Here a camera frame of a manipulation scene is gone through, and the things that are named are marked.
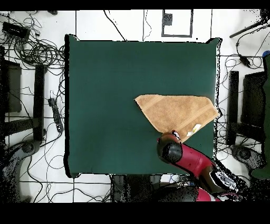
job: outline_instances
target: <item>cable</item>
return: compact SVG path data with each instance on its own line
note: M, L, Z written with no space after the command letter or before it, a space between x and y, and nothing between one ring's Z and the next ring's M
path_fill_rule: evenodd
M29 162L29 165L28 165L28 167L27 167L27 173L28 173L28 175L29 175L33 180L35 180L36 182L40 183L40 185L41 185L41 189L40 189L40 191L38 192L38 194L36 195L36 197L35 197L35 199L34 199L34 201L33 201L33 203L35 203L37 197L40 195L40 193L41 193L41 191L42 191L42 189L43 189L43 184L42 184L40 181L38 181L37 179L33 178L33 177L30 175L30 173L29 173L29 167L30 167L31 161L32 161L32 155L30 156L30 162Z
M152 32L152 27L149 25L149 23L147 22L146 18L145 18L145 21L146 21L147 25L150 27L151 30L150 30L150 33L143 39L143 41L144 41L147 37L149 37L150 34L151 34L151 32Z
M244 37L245 35L254 33L255 31L259 31L259 30L261 30L261 29L265 29L265 28L267 28L267 27L269 27L269 26L270 26L270 24L267 24L267 25L265 25L265 26L262 26L262 27L259 27L259 28L255 29L255 30L253 30L253 31L250 31L250 32L248 32L248 33L245 33L244 35L242 35L242 36L238 39L238 41L237 41L237 43L236 43L236 51L237 51L237 54L238 54L239 57L240 57L240 60L243 62L243 64L244 64L245 66L249 67L250 69L262 68L262 67L261 67L261 65L262 65L262 58L259 57L260 60L261 60L261 63L260 63L259 66L257 66L257 65L254 64L254 58L256 57L256 55L257 55L257 53L259 52L259 50L262 48L263 43L265 42L266 38L267 38L268 35L270 34L270 31L269 31L268 34L265 36L265 38L264 38L262 44L260 45L258 51L256 52L256 54L253 56L253 58L252 58L252 64L250 63L250 61L248 60L247 57L242 56L242 55L239 53L239 51L238 51L239 41L240 41L240 39L241 39L242 37Z
M123 38L123 40L124 40L124 41L127 41L127 40L123 37L123 35L120 33L120 31L118 30L117 26L116 26L116 25L113 23L113 21L111 21L111 19L107 16L105 10L103 10L103 11L104 11L104 14L105 14L105 16L107 17L107 19L108 19L108 20L114 25L114 27L117 29L118 33L121 35L121 37Z
M98 202L98 201L99 201L99 202L103 202L103 201L100 201L100 200L97 200L97 199L96 199L96 198L101 197L101 196L93 197L93 196L91 196L91 195L88 195L88 194L84 193L82 190L80 190L80 189L78 189L78 188L74 188L74 189L69 190L69 191L59 192L59 193L54 194L54 195L52 196L52 198L49 200L49 203L52 202L54 196L56 196L56 195L58 195L58 194L66 194L66 193L72 192L72 191L74 191L74 190L78 190L78 191L80 191L81 193L83 193L84 195L86 195L86 196L88 196L88 197L91 197L92 200L95 200L95 201L97 201L97 202Z

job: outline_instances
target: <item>black stand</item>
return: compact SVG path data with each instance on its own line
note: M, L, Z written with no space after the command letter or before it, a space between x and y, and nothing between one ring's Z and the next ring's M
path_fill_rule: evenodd
M257 23L255 23L255 24L253 24L251 26L248 26L248 27L246 27L246 28L232 34L230 36L230 38L233 38L233 37L235 37L235 36L237 36L237 35L239 35L241 33L244 33L244 32L246 32L248 30L251 30L251 29L253 29L253 28L257 27L257 26L260 26L260 25L263 25L263 24L267 23L267 21L270 19L270 11L269 10L260 10L260 16L261 16L262 19L259 22L257 22Z
M0 47L0 202L22 202L19 189L20 169L22 160L36 153L45 135L44 117L44 75L45 66L35 67L35 89L33 118L5 122L8 107L8 75L5 67L4 48ZM18 143L5 149L5 137L11 134L33 129L33 140Z

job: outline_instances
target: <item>black cable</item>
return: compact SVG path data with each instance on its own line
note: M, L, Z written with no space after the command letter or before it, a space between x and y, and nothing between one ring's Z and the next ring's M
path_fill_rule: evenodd
M253 31L250 31L250 32L248 32L248 33L243 34L243 35L238 39L238 41L237 41L237 43L236 43L236 51L237 51L237 54L239 55L240 59L245 63L245 66L249 67L250 69L257 69L257 68L262 68L262 69L263 69L263 67L261 67L261 65L262 65L262 58L259 57L260 60L261 60L261 63L260 63L259 66L257 66L257 65L254 64L254 58L256 57L256 55L257 55L257 53L259 52L259 50L262 48L263 43L265 42L265 40L266 40L266 38L268 37L268 35L270 34L270 32L268 32L268 34L265 36L265 38L264 38L264 40L262 41L262 44L260 45L258 51L257 51L256 54L253 56L253 58L252 58L252 64L250 64L250 62L249 62L249 60L248 60L247 57L242 56L242 55L239 53L239 51L238 51L239 41L240 41L240 39L241 39L242 37L244 37L244 36L246 36L246 35L248 35L248 34L254 33L255 31L259 31L259 30L261 30L261 29L265 29L265 28L267 28L267 27L269 27L269 26L270 26L270 24L267 24L267 25L265 25L265 26L259 27L259 28L255 29L255 30L253 30Z
M150 33L149 33L145 38L143 38L143 41L144 41L147 37L149 37L150 34L151 34L151 32L152 32L152 27L149 25L149 23L147 22L146 18L145 18L145 21L146 21L147 25L150 27L151 30L150 30Z
M62 136L62 133L61 134L59 134L58 135L58 137L57 138L55 138L54 140L51 140L50 142L48 142L48 143L46 143L46 145L47 144L49 144L49 143L51 143L51 142L53 142L53 141L55 141L55 140L57 140L58 138L60 138ZM30 168L29 168L29 170L35 165L35 164L37 164L42 158L44 157L44 155L38 160L38 161L36 161Z
M36 197L35 197L35 199L34 199L34 201L33 201L33 203L35 203L37 197L40 195L40 193L41 193L41 191L42 191L42 189L43 189L43 184L42 184L40 181L38 181L37 179L33 178L33 177L30 175L30 173L29 173L29 167L30 167L31 161L32 161L32 155L30 156L30 162L29 162L29 165L28 165L28 167L27 167L27 173L28 173L28 175L29 175L33 180L35 180L36 182L40 183L40 185L41 185L41 189L40 189L40 191L38 192L38 194L36 195Z
M66 193L72 192L72 191L74 191L74 190L78 190L78 191L80 191L82 194L84 194L84 195L86 195L86 196L88 196L88 197L91 197L92 200L95 200L95 201L97 201L97 202L98 202L98 201L99 201L99 202L103 202L103 201L100 201L100 200L97 200L97 199L96 199L96 198L101 197L101 196L93 197L93 196L91 196L91 195L88 195L88 194L84 193L82 190L80 190L80 189L78 189L78 188L74 188L74 189L71 189L71 190L69 190L69 191L59 192L59 193L54 194L54 195L52 196L52 198L49 200L49 203L52 202L54 196L56 196L56 195L58 195L58 194L66 194Z
M121 37L123 38L123 40L124 40L124 41L127 41L127 40L123 37L123 35L120 33L120 31L118 30L118 28L117 28L117 26L114 24L114 22L107 16L105 10L103 10L103 11L104 11L104 14L105 14L105 16L107 17L107 19L108 19L108 20L114 25L114 27L117 29L118 33L121 35Z

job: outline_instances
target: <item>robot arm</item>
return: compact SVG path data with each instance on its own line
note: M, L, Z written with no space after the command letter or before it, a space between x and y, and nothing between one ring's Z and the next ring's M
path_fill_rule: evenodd
M237 192L235 182L217 170L216 164L203 153L182 144L178 133L164 133L158 139L159 158L194 175L208 193Z

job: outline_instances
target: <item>floor tile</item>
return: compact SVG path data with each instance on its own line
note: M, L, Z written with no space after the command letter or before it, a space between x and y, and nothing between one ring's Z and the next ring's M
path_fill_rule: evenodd
M75 188L80 189L74 193L74 202L96 202L102 201L107 194L110 194L110 184L75 184Z

